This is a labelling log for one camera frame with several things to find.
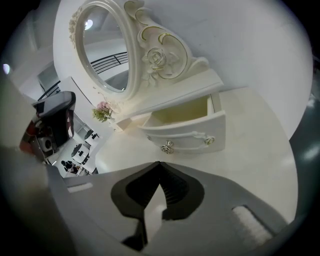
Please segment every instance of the drawer handle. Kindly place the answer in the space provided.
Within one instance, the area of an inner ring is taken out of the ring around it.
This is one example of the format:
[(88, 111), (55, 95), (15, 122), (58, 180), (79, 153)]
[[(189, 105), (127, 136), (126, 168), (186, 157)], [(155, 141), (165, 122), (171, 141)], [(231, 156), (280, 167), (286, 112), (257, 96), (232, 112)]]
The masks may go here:
[(161, 150), (165, 152), (166, 154), (172, 154), (174, 152), (174, 149), (172, 148), (174, 143), (170, 140), (166, 141), (166, 144), (161, 146)]

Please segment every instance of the white tabletop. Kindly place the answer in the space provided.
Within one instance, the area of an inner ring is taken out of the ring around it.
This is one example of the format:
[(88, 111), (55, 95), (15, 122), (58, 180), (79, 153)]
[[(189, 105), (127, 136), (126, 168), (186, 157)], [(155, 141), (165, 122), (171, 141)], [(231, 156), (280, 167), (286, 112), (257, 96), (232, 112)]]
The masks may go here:
[(292, 222), (298, 201), (297, 170), (279, 120), (249, 88), (221, 92), (220, 99), (226, 112), (224, 150), (165, 154), (140, 129), (129, 127), (115, 132), (97, 153), (99, 174), (155, 161), (188, 166), (237, 182)]

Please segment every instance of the open drawer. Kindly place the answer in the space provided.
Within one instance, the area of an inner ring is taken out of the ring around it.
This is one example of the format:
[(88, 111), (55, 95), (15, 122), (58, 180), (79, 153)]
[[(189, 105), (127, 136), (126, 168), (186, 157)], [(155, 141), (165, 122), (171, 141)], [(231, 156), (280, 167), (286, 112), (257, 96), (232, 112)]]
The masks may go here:
[(139, 128), (167, 154), (225, 148), (226, 114), (218, 92), (152, 112)]

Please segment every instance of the ceiling light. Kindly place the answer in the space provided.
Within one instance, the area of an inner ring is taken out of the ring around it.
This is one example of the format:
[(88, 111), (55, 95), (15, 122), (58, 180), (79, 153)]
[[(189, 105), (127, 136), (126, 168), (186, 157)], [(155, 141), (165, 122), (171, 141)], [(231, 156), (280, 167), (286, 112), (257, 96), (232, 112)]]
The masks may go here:
[(2, 67), (3, 67), (4, 73), (6, 73), (8, 75), (10, 72), (10, 66), (8, 64), (3, 64)]
[(94, 22), (91, 19), (88, 19), (86, 21), (86, 23), (84, 24), (84, 30), (88, 30), (92, 27), (92, 25), (94, 24)]

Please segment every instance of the oval mirror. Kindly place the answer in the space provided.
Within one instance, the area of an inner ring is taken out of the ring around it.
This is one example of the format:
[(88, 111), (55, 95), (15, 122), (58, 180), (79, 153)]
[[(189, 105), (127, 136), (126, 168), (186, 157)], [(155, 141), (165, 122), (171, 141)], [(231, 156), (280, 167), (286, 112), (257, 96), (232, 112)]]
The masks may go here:
[(124, 92), (129, 78), (126, 42), (116, 19), (107, 9), (95, 6), (86, 13), (83, 46), (102, 85), (114, 92)]

